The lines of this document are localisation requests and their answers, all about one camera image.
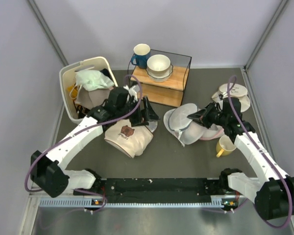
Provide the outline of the blue zipper white mesh bag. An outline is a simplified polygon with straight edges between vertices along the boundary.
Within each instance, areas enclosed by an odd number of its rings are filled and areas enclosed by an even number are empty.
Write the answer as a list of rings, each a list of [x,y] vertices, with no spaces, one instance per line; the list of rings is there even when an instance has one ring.
[[[190,145],[199,140],[207,132],[207,128],[197,124],[188,115],[196,113],[198,107],[194,103],[184,104],[164,114],[165,128],[182,144]]]

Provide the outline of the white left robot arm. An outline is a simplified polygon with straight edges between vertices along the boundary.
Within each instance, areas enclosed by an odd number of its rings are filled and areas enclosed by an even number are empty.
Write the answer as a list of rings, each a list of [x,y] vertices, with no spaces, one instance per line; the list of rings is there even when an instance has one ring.
[[[159,119],[147,96],[137,97],[134,88],[115,87],[108,98],[92,108],[63,140],[44,153],[36,151],[32,154],[28,177],[52,198],[67,189],[85,189],[90,194],[96,194],[101,190],[100,176],[90,169],[67,170],[71,160],[117,122],[129,121],[121,128],[121,134],[129,138],[140,127],[147,128]]]

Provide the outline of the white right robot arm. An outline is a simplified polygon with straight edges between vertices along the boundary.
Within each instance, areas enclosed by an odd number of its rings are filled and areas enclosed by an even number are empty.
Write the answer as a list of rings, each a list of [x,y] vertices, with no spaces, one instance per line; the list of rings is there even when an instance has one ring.
[[[278,166],[262,146],[252,125],[242,119],[238,98],[225,98],[221,106],[210,103],[188,118],[206,128],[221,126],[258,177],[255,182],[238,169],[226,169],[226,177],[219,181],[223,193],[238,191],[254,204],[265,221],[294,215],[294,176]]]

